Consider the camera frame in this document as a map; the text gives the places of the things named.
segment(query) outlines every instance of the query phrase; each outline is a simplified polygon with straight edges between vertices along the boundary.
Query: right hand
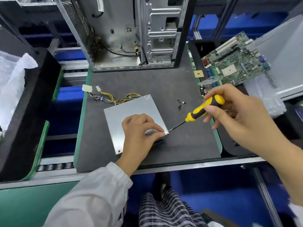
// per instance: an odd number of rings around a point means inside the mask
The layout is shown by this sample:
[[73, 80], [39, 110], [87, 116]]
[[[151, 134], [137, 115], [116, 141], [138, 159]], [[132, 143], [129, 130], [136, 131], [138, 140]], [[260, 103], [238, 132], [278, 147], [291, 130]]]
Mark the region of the right hand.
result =
[[214, 117], [213, 129], [221, 123], [234, 141], [260, 156], [289, 143], [260, 99], [244, 95], [231, 84], [211, 89], [204, 99], [217, 94], [225, 99], [222, 108], [205, 106], [208, 115], [204, 122]]

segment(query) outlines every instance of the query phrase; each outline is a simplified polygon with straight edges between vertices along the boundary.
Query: yellow screwdriver handle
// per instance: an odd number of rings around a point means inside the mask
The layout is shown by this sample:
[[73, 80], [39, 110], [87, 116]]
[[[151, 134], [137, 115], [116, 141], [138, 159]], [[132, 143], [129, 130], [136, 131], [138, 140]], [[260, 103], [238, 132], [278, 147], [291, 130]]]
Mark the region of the yellow screwdriver handle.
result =
[[225, 104], [225, 99], [221, 95], [215, 95], [206, 100], [201, 106], [197, 107], [193, 112], [188, 113], [186, 122], [194, 122], [197, 118], [205, 115], [207, 112], [204, 109], [205, 106], [213, 105], [216, 107], [222, 107]]

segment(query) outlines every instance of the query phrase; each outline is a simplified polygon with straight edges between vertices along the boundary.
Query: left hand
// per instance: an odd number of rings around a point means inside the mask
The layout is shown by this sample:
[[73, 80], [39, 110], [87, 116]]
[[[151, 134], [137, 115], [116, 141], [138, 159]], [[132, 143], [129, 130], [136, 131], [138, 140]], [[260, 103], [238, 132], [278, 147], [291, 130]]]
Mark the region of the left hand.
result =
[[[146, 158], [154, 142], [165, 136], [164, 130], [146, 114], [132, 115], [122, 122], [125, 133], [123, 153], [116, 164], [131, 176]], [[155, 129], [158, 132], [146, 137], [145, 132]]]

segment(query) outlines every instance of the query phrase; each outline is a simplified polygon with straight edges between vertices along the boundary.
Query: screwdriver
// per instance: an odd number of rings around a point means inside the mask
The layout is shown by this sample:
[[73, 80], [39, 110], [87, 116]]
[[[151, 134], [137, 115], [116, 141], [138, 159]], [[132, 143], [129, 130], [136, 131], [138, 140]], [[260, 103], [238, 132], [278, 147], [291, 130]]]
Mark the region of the screwdriver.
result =
[[179, 123], [177, 126], [170, 129], [169, 132], [176, 129], [178, 126], [184, 124], [185, 122], [194, 122], [194, 121], [196, 121], [197, 118], [202, 117], [203, 115], [205, 115], [207, 113], [207, 111], [204, 110], [205, 106], [213, 105], [213, 106], [217, 106], [217, 107], [222, 107], [223, 104], [225, 104], [225, 99], [223, 98], [223, 96], [214, 95], [213, 97], [210, 97], [202, 105], [197, 107], [193, 112], [188, 113], [185, 121]]

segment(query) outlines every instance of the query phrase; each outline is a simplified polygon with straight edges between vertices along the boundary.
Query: hand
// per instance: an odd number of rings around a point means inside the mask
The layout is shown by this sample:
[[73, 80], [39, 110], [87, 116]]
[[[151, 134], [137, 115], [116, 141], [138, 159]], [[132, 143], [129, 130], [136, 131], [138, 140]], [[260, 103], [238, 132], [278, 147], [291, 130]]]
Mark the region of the hand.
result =
[[225, 98], [222, 108], [205, 107], [208, 115], [204, 122], [209, 122], [212, 116], [216, 119], [213, 129], [221, 123], [239, 145], [265, 158], [267, 153], [289, 144], [260, 99], [244, 95], [231, 84], [211, 89], [204, 99], [216, 94]]
[[[154, 142], [165, 136], [164, 130], [146, 114], [132, 115], [122, 122], [125, 133], [123, 153], [116, 164], [128, 175], [131, 176], [146, 158]], [[149, 137], [145, 132], [155, 129], [158, 132]]]

